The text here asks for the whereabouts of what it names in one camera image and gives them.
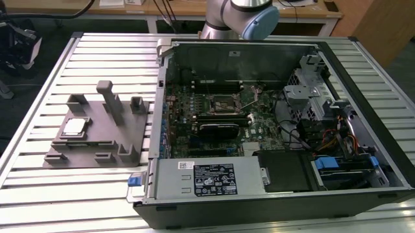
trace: cardboard box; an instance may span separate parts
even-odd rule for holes
[[[145,0],[125,0],[125,4],[143,5]]]

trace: motherboard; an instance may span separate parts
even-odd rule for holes
[[[168,85],[171,157],[247,156],[284,149],[271,113],[275,90],[263,85]]]

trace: red wire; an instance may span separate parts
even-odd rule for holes
[[[324,143],[324,141],[325,141],[325,134],[327,134],[329,131],[335,131],[335,129],[332,129],[332,130],[325,130],[325,131],[324,131],[324,133],[323,133],[323,143]]]

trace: floor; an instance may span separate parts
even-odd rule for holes
[[[20,22],[23,27],[31,28],[29,21]],[[113,32],[113,33],[147,33],[145,21],[132,20],[72,20],[63,22],[57,27],[52,20],[33,21],[36,31],[43,35],[43,46],[36,58],[35,70],[21,77],[9,77],[0,71],[0,80],[15,92],[11,100],[0,98],[0,155],[13,136],[31,104],[36,98],[41,85],[55,66],[55,62],[67,45],[72,32]],[[203,22],[180,24],[180,33],[196,33],[203,28]],[[172,33],[165,23],[157,23],[160,33]],[[394,63],[387,68],[388,74],[412,99],[415,100],[415,43],[410,42]]]

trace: white box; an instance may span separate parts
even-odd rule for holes
[[[99,8],[124,8],[124,0],[100,0]]]
[[[125,0],[125,4],[143,5],[145,0]]]

